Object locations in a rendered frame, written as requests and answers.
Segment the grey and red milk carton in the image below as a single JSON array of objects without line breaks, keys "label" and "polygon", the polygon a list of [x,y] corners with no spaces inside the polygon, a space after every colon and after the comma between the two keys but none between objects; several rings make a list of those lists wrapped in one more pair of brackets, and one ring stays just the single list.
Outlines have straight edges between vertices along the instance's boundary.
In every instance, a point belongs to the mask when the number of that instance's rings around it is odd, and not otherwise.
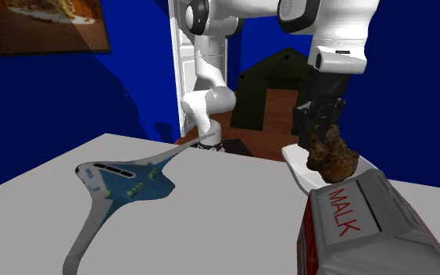
[{"label": "grey and red milk carton", "polygon": [[381,170],[309,192],[297,275],[440,275],[440,244]]}]

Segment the dark tent-shaped house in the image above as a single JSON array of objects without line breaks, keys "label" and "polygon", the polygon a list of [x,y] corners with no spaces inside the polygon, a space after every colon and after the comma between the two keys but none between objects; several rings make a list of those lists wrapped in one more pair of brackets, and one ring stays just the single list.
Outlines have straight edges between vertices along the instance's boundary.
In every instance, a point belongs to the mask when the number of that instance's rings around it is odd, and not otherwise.
[{"label": "dark tent-shaped house", "polygon": [[230,126],[261,131],[269,88],[296,91],[295,104],[307,103],[307,60],[307,56],[288,47],[243,71],[238,78]]}]

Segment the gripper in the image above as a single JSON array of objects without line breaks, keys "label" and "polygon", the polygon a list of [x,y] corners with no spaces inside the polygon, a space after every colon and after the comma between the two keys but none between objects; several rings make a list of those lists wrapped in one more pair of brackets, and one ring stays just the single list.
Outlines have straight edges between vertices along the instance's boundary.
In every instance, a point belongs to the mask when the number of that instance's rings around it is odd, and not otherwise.
[{"label": "gripper", "polygon": [[324,73],[310,66],[306,82],[309,101],[293,109],[293,132],[299,136],[298,146],[310,148],[310,135],[313,128],[313,115],[319,119],[317,137],[326,138],[332,124],[336,124],[345,107],[342,97],[348,87],[350,74]]}]

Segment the blue and white toy aircraft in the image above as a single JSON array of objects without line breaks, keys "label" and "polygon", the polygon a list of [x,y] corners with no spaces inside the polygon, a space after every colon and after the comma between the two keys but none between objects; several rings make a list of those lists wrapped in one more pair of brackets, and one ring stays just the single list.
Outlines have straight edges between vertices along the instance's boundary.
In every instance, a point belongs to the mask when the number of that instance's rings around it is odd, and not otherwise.
[{"label": "blue and white toy aircraft", "polygon": [[80,261],[95,235],[120,207],[136,201],[167,197],[175,184],[163,174],[177,154],[209,135],[197,137],[158,155],[132,161],[84,162],[75,168],[91,196],[91,209],[63,263],[62,275],[77,275]]}]

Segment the brown lumpy food piece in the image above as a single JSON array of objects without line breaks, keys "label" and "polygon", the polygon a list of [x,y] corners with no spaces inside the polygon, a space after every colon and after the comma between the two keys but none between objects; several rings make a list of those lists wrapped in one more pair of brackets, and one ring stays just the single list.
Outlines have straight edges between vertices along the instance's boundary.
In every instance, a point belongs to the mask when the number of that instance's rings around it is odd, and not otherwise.
[{"label": "brown lumpy food piece", "polygon": [[310,135],[307,168],[317,171],[328,184],[336,184],[351,177],[358,166],[359,153],[349,149],[340,137],[337,124],[330,125],[323,141],[317,136],[317,128],[315,126]]}]

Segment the white door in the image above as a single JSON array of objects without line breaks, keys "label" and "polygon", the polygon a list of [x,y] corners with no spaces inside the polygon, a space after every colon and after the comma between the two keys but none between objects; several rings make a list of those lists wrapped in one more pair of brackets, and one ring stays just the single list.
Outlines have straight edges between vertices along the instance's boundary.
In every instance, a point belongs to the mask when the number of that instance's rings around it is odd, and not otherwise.
[{"label": "white door", "polygon": [[181,136],[194,127],[203,142],[222,141],[221,125],[211,116],[233,109],[236,97],[227,87],[227,41],[238,18],[221,0],[167,0],[170,14],[177,108]]}]

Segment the framed wall picture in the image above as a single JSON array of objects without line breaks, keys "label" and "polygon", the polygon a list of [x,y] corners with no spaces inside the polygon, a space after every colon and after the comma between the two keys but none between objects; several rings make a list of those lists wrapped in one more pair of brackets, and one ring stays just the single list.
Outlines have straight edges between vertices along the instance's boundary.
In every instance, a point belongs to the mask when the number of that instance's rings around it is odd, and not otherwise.
[{"label": "framed wall picture", "polygon": [[0,56],[110,51],[101,0],[0,0]]}]

